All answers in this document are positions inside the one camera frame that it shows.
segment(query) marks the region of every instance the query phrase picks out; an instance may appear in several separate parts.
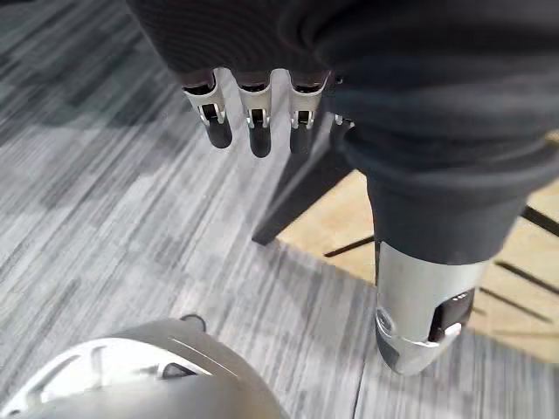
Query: black slot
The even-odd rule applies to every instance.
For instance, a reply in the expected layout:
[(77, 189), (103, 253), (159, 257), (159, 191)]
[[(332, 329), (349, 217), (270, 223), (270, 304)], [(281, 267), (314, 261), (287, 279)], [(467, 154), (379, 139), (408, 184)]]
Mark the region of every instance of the black slot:
[(322, 85), (316, 86), (295, 86), (295, 92), (299, 93), (316, 93), (321, 90)]
[(241, 86), (241, 89), (246, 90), (247, 92), (256, 93), (262, 92), (264, 89), (266, 89), (266, 85), (262, 83), (259, 85)]
[(435, 309), (429, 331), (430, 342), (440, 342), (445, 337), (445, 330), (456, 323), (466, 325), (473, 309), (473, 295), (474, 290), (462, 292)]
[(264, 123), (264, 111), (262, 109), (252, 109), (252, 121), (255, 124), (262, 125)]
[(216, 107), (213, 105), (202, 105), (202, 111), (208, 120), (217, 118)]
[(174, 362), (165, 366), (163, 369), (162, 378), (164, 380), (173, 379), (173, 378), (183, 378), (188, 377), (191, 375), (197, 375), (194, 371), (189, 370), (182, 365), (175, 364)]
[(308, 124), (311, 118), (311, 113), (309, 111), (299, 111), (299, 123)]

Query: gray carpet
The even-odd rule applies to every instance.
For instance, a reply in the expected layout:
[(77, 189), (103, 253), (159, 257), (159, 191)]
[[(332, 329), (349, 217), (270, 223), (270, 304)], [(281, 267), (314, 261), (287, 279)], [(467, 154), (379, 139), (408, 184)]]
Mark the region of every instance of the gray carpet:
[(230, 103), (235, 144), (211, 148), (121, 2), (0, 9), (0, 39), (0, 402), (73, 343), (196, 311), (293, 418), (557, 418), (556, 370), (470, 333), (393, 375), (371, 287), (251, 243), (287, 121), (260, 161)]

